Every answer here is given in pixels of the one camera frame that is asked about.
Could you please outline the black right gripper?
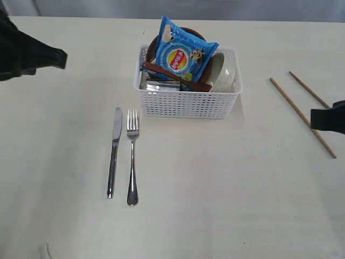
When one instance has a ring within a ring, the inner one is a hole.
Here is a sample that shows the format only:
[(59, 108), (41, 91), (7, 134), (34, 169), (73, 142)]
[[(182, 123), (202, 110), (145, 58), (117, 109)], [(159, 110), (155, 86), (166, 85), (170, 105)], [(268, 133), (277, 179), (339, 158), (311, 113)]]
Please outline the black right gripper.
[(1, 9), (1, 81), (35, 75), (44, 67), (65, 69), (67, 53), (21, 32)]

